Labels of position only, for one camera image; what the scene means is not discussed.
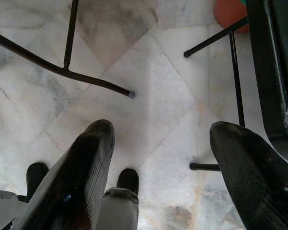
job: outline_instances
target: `foot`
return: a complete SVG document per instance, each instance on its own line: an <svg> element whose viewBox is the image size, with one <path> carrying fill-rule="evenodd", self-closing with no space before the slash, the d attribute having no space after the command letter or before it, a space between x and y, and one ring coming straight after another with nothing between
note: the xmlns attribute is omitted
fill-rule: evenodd
<svg viewBox="0 0 288 230"><path fill-rule="evenodd" d="M34 163L27 169L27 198L31 199L49 169L44 163Z"/></svg>
<svg viewBox="0 0 288 230"><path fill-rule="evenodd" d="M124 169L117 180L118 188L127 188L138 195L139 193L139 176L133 169Z"/></svg>

